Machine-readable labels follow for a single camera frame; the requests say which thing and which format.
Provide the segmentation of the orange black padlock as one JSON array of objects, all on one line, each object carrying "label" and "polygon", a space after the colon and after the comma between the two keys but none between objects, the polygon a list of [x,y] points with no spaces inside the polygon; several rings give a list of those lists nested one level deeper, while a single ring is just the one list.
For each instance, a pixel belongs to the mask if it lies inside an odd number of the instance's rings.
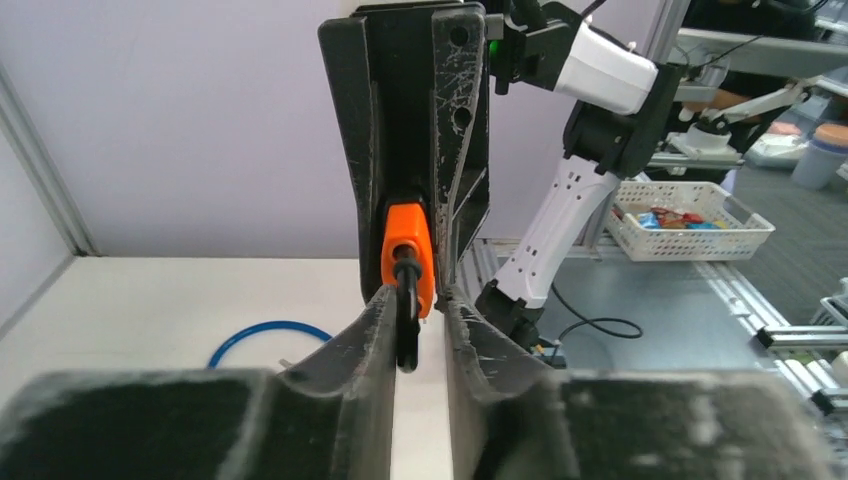
[{"label": "orange black padlock", "polygon": [[419,364],[421,324],[435,294],[435,265],[425,204],[421,199],[394,200],[387,205],[380,273],[396,293],[397,367],[404,373]]}]

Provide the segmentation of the blue cable lock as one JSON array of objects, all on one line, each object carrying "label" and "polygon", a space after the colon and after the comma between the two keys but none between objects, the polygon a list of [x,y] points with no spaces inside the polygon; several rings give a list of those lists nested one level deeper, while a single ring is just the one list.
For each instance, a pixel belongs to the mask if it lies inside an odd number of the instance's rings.
[{"label": "blue cable lock", "polygon": [[207,369],[260,366],[285,370],[314,353],[333,335],[308,323],[272,320],[244,327],[215,347]]}]

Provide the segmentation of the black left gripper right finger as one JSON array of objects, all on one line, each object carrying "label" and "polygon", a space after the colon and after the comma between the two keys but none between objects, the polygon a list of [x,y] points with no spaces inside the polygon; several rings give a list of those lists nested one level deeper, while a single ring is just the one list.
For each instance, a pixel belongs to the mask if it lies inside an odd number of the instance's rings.
[{"label": "black left gripper right finger", "polygon": [[442,294],[457,479],[834,479],[822,423],[762,371],[556,370]]}]

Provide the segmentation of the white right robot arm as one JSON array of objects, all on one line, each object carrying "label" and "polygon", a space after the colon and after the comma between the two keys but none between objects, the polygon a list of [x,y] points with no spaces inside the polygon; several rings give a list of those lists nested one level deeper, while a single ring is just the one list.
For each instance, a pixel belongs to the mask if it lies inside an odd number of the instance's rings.
[{"label": "white right robot arm", "polygon": [[520,346],[555,272],[620,182],[648,164],[681,72],[550,1],[360,1],[317,36],[353,186],[365,298],[397,291],[397,345],[443,307],[489,209],[489,100],[514,83],[575,100],[550,190],[476,306]]}]

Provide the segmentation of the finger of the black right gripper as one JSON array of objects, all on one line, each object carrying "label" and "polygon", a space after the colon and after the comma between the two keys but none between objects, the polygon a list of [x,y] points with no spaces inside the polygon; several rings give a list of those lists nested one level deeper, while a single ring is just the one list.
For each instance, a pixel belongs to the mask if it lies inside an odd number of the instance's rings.
[{"label": "finger of the black right gripper", "polygon": [[366,16],[323,22],[318,39],[353,188],[358,229],[359,283],[364,301],[381,287],[379,100],[371,73]]},{"label": "finger of the black right gripper", "polygon": [[455,204],[480,97],[486,46],[485,16],[481,5],[448,5],[431,16],[431,220],[436,291],[440,295],[454,282],[458,258]]}]

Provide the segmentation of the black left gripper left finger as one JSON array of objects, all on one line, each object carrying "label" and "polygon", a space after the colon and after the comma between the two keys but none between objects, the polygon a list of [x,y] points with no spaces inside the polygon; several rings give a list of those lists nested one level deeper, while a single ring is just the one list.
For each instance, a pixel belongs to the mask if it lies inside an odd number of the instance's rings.
[{"label": "black left gripper left finger", "polygon": [[1,413],[5,479],[386,479],[397,294],[282,373],[58,371]]}]

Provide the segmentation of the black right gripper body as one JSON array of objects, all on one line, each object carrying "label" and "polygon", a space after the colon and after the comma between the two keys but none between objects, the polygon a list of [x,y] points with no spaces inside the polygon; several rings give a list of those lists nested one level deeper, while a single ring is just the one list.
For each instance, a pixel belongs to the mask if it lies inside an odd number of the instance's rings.
[{"label": "black right gripper body", "polygon": [[[368,18],[371,78],[388,131],[390,175],[400,188],[420,191],[430,205],[433,190],[431,16],[448,5],[483,6],[478,1],[356,1],[351,6],[352,16]],[[455,206],[465,196],[472,176],[484,174],[487,167],[486,46],[472,140]]]}]

